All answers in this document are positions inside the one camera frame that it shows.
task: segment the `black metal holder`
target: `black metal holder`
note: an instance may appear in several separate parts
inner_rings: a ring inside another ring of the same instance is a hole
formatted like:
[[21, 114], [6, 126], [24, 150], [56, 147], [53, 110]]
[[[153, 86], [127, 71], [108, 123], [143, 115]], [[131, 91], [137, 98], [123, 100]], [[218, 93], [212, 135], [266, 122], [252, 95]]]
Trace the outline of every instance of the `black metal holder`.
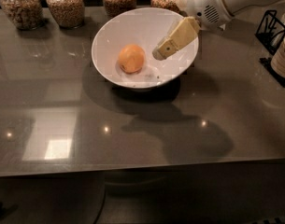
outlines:
[[255, 34], [271, 55], [276, 53], [285, 36], [285, 25], [276, 15], [276, 10], [267, 10]]

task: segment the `orange fruit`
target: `orange fruit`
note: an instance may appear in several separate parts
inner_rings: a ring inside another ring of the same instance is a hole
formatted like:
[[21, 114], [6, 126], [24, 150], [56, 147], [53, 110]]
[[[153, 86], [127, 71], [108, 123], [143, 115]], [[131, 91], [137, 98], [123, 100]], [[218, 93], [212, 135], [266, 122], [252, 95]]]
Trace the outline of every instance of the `orange fruit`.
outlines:
[[123, 47], [118, 56], [118, 64], [125, 73], [132, 74], [142, 69], [145, 52], [137, 44]]

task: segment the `round orange object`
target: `round orange object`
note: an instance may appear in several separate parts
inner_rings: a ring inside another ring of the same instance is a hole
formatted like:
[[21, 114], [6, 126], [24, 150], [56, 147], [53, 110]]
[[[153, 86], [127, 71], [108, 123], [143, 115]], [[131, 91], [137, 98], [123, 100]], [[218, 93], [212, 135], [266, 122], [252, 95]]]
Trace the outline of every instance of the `round orange object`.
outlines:
[[134, 73], [142, 69], [145, 52], [136, 44], [129, 44], [122, 48], [118, 56], [118, 64], [125, 73]]

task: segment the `gray table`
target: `gray table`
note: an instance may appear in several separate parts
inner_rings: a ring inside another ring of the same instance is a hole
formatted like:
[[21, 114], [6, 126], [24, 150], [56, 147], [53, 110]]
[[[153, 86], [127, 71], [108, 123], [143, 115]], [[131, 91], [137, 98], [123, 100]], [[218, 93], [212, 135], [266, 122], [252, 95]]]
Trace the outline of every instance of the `gray table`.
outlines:
[[194, 66], [135, 92], [105, 81], [91, 44], [108, 21], [21, 32], [0, 10], [0, 175], [285, 159], [285, 89], [259, 63], [265, 9], [204, 31]]

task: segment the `bowl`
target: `bowl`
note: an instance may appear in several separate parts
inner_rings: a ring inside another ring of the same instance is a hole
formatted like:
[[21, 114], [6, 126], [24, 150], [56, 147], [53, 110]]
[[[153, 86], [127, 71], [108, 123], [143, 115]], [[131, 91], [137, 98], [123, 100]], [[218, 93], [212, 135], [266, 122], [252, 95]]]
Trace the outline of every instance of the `bowl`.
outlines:
[[[151, 89], [173, 80], [194, 61], [199, 47], [198, 37], [163, 61], [154, 59], [152, 51], [167, 36], [174, 22], [182, 18], [178, 13], [167, 9], [145, 7], [124, 12], [111, 19], [93, 40], [92, 58], [95, 68], [110, 82], [131, 89]], [[125, 45], [133, 43], [145, 51], [145, 62], [139, 72], [126, 74], [117, 64], [118, 55]]]

